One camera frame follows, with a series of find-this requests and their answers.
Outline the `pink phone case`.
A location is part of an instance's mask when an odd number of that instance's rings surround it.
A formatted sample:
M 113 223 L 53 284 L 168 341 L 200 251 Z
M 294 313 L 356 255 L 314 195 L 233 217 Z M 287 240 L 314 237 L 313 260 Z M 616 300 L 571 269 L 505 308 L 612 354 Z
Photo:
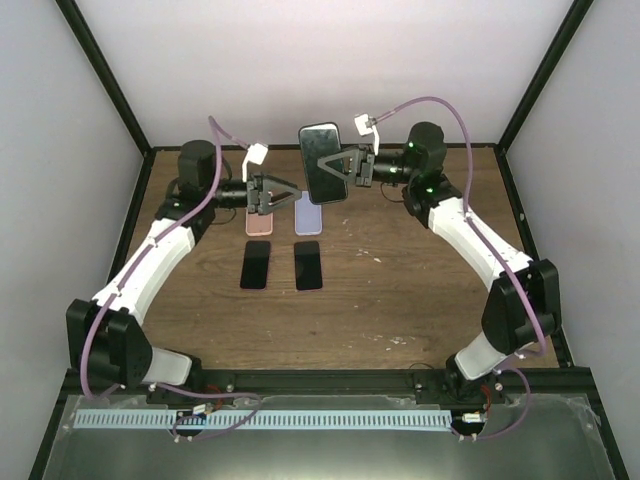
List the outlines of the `pink phone case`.
M 257 213 L 246 213 L 245 233 L 249 237 L 269 236 L 274 230 L 274 215 L 272 213 L 260 215 Z

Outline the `lavender phone case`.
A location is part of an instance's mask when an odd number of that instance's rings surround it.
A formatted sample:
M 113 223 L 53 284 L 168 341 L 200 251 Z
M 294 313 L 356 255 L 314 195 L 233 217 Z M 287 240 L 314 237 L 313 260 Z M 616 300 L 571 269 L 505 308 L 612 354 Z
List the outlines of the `lavender phone case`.
M 322 233 L 322 206 L 311 202 L 308 191 L 301 192 L 301 198 L 294 206 L 294 230 L 298 236 L 317 236 Z

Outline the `black screen pink phone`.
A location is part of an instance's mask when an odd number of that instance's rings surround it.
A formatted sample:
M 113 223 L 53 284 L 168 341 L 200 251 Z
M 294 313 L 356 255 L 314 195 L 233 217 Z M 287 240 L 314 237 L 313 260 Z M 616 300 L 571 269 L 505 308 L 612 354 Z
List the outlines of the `black screen pink phone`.
M 264 290 L 267 285 L 271 243 L 248 241 L 245 245 L 240 277 L 243 290 Z

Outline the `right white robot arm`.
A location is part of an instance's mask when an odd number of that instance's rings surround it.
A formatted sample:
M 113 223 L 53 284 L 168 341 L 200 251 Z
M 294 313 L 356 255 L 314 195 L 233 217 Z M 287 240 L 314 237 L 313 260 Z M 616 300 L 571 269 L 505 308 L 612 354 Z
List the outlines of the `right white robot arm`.
M 444 173 L 447 145 L 440 126 L 414 124 L 398 153 L 383 153 L 377 143 L 344 147 L 333 122 L 309 130 L 304 163 L 319 175 L 320 186 L 401 186 L 407 212 L 447 242 L 487 288 L 480 333 L 446 362 L 443 383 L 451 400 L 471 400 L 508 359 L 543 354 L 561 326 L 557 268 L 510 245 L 471 209 Z

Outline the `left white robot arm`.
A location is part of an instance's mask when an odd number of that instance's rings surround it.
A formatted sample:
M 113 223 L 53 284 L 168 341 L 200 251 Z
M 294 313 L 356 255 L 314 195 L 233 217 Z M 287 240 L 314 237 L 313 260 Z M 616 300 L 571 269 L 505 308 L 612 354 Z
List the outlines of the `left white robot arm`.
M 219 208 L 268 215 L 302 196 L 297 186 L 263 173 L 225 179 L 222 149 L 207 140 L 183 144 L 178 175 L 170 184 L 150 230 L 115 277 L 91 300 L 74 300 L 66 312 L 71 364 L 83 394 L 92 379 L 111 389 L 167 384 L 181 403 L 196 402 L 203 377 L 194 358 L 151 345 L 143 332 L 147 312 L 178 264 L 212 225 Z

